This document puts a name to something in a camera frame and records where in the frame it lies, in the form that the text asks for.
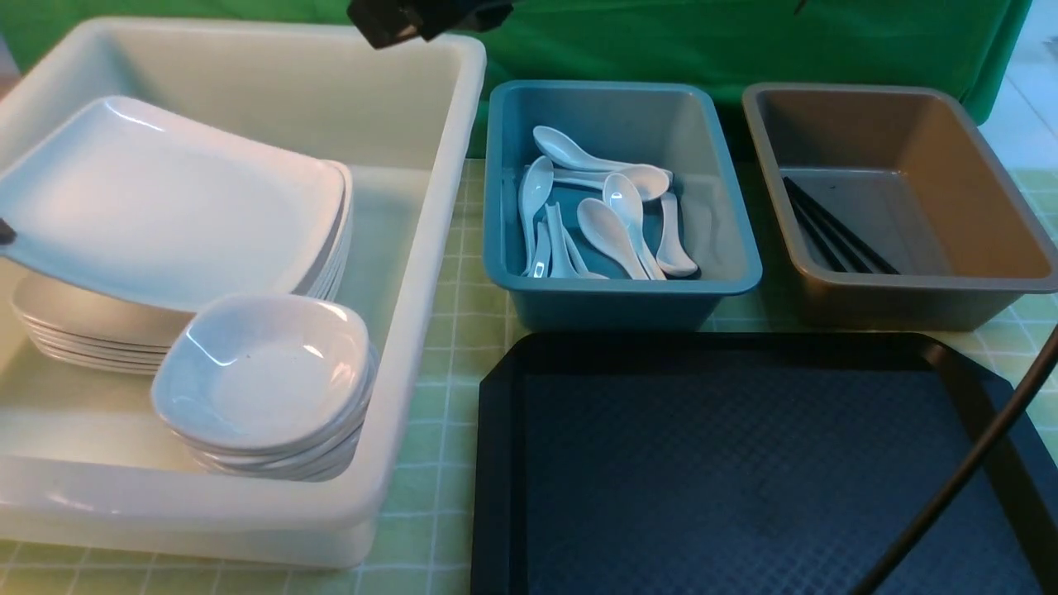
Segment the white plastic bin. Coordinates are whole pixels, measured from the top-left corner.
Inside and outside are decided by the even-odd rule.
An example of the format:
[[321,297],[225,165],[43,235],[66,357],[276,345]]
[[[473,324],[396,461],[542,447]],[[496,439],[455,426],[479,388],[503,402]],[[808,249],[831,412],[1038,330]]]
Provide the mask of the white plastic bin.
[[[364,318],[382,360],[342,476],[208,475],[154,417],[149,379],[48,360],[0,308],[0,538],[363,560],[404,436],[484,72],[474,39],[378,52],[352,26],[101,19],[62,40],[0,102],[0,169],[111,94],[349,164],[355,227],[338,301]],[[22,274],[0,262],[0,300]]]

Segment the table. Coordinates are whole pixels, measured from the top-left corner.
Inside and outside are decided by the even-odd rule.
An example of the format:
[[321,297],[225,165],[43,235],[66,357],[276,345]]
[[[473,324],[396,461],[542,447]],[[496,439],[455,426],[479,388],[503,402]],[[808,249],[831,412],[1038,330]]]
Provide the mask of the table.
[[[725,300],[704,331],[804,330],[785,302],[780,238],[770,203],[742,168],[765,278]],[[0,541],[0,594],[17,595],[461,595],[469,591],[477,383],[526,335],[507,294],[481,264],[484,162],[469,161],[452,218],[426,333],[411,421],[367,562],[350,571],[291,570],[145,553]],[[1052,238],[1058,237],[1058,170],[1017,170],[1016,180]],[[1058,323],[1058,300],[1026,296],[975,332],[934,337],[1017,382]],[[1058,458],[1058,383],[1029,415]]]

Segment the black object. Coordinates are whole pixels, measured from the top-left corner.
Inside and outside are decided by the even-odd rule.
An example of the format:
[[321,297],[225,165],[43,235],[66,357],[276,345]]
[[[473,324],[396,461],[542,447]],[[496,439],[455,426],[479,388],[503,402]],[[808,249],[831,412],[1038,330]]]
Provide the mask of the black object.
[[[855,247],[856,250],[862,252],[863,255],[871,260],[875,267],[878,267],[882,273],[891,275],[899,274],[899,272],[892,265],[890,265],[888,260],[882,258],[880,254],[868,246],[868,244],[856,235],[855,232],[845,227],[845,224],[842,223],[840,219],[835,217],[833,213],[817,202],[816,199],[811,198],[811,195],[806,193],[797,184],[797,182],[787,177],[783,177],[783,185],[786,186],[786,193],[789,195],[791,202],[794,202],[795,205],[800,204],[801,208],[806,211],[807,215],[810,216],[823,230],[823,233],[826,234],[826,237],[831,240],[831,242],[834,244],[834,246],[841,251],[841,254],[845,257],[845,259],[852,264],[853,268],[856,269],[856,272],[870,273],[872,271],[870,267],[868,267],[867,264],[856,255],[856,252],[853,251],[852,247]],[[852,247],[845,245],[845,241],[851,244]]]
[[7,221],[0,217],[0,246],[7,246],[15,242],[18,234],[7,224]]
[[[481,383],[472,593],[847,593],[1010,397],[918,335],[536,335]],[[1021,418],[879,592],[1058,592]]]
[[489,31],[511,14],[513,0],[352,0],[346,14],[376,49],[445,31]]
[[807,214],[801,203],[790,201],[790,208],[794,209],[794,216],[797,217],[797,222],[801,224],[804,233],[808,234],[808,239],[816,245],[816,249],[823,255],[823,259],[831,266],[831,269],[839,273],[847,272],[845,266],[841,264],[841,259],[838,258],[838,255],[831,250],[831,246],[823,239],[822,232],[819,230],[819,222]]
[[984,465],[985,457],[1001,444],[1010,428],[1022,417],[1029,403],[1039,394],[1043,383],[1051,377],[1055,363],[1058,363],[1058,327],[1051,331],[1051,337],[1040,349],[1040,355],[1033,361],[1028,372],[1025,373],[1025,377],[1018,383],[1018,389],[1014,392],[1009,402],[988,425],[955,473],[929,501],[923,511],[915,517],[908,528],[900,534],[893,545],[886,551],[886,555],[868,573],[853,593],[857,595],[874,593],[886,578],[896,570],[904,558],[911,553],[951,505],[951,502],[959,497],[973,474]]

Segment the stack of plates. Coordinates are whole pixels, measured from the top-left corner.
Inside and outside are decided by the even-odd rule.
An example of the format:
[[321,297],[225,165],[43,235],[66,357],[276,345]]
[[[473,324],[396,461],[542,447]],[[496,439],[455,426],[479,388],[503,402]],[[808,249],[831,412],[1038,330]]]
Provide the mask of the stack of plates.
[[352,461],[377,367],[352,310],[290,295],[232,296],[191,321],[151,398],[211,472],[327,481]]
[[352,177],[338,162],[108,97],[0,177],[0,208],[18,234],[0,256],[38,271],[12,306],[40,351],[153,374],[218,298],[332,301],[351,244]]

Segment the black chopsticks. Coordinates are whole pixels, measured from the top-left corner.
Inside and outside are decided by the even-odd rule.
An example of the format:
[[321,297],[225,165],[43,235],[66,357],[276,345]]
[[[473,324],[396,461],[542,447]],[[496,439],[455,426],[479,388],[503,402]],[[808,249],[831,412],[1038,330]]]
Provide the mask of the black chopsticks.
[[841,263],[837,254],[831,250],[829,245],[841,253],[845,262],[852,265],[857,273],[874,273],[870,266],[859,257],[857,251],[873,264],[879,272],[890,275],[898,275],[899,271],[881,257],[867,245],[858,235],[845,227],[833,213],[823,208],[822,204],[811,198],[808,193],[797,185],[794,180],[783,177],[783,185],[786,186],[786,194],[790,197],[790,205],[798,222],[805,230],[808,238],[819,249],[823,259],[839,273],[849,272],[849,269]]

